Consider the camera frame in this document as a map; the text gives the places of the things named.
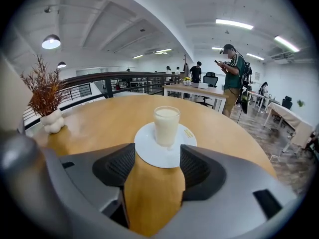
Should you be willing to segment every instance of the cap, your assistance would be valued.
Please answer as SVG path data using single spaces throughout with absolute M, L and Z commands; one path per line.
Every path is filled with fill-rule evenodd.
M 231 44 L 225 44 L 223 48 L 223 54 L 227 54 L 227 50 L 234 49 L 234 46 Z

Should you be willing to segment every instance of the dried plant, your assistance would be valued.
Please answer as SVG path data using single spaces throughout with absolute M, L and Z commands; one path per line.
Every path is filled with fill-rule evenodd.
M 29 106 L 36 114 L 48 116 L 54 112 L 60 103 L 67 97 L 62 90 L 64 84 L 59 80 L 60 70 L 47 71 L 47 63 L 44 64 L 42 56 L 36 55 L 36 67 L 26 77 L 21 78 L 28 88 L 33 92 Z

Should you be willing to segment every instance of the potted plant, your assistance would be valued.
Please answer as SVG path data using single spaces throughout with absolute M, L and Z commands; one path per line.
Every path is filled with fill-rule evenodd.
M 183 83 L 184 83 L 185 86 L 190 86 L 191 85 L 190 78 L 189 77 L 185 77 L 184 80 L 183 80 Z
M 23 82 L 32 91 L 29 106 L 35 114 L 42 116 L 40 121 L 47 133 L 58 133 L 64 126 L 64 119 L 59 104 L 67 97 L 63 91 L 64 84 L 59 80 L 60 70 L 48 72 L 47 63 L 42 56 L 36 56 L 36 67 L 26 77 L 21 74 Z
M 299 105 L 299 107 L 302 107 L 305 105 L 305 102 L 304 101 L 301 101 L 301 100 L 298 100 L 297 101 L 297 104 Z

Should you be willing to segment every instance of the white vase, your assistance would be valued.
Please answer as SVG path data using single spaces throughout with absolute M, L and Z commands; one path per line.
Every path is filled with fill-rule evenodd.
M 55 110 L 48 116 L 43 116 L 40 121 L 47 133 L 58 133 L 64 126 L 64 118 L 60 109 Z

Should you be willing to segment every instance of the round wooden table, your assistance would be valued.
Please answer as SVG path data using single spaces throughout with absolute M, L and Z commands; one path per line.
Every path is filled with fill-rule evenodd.
M 59 133 L 48 135 L 41 128 L 34 138 L 58 155 L 131 143 L 142 126 L 154 121 L 153 111 L 159 106 L 180 110 L 180 123 L 194 133 L 198 147 L 249 160 L 276 177 L 262 148 L 241 126 L 213 109 L 173 97 L 141 95 L 85 104 L 63 115 L 65 127 Z M 179 167 L 153 167 L 136 155 L 124 189 L 130 229 L 145 236 L 156 234 L 179 211 L 184 190 Z

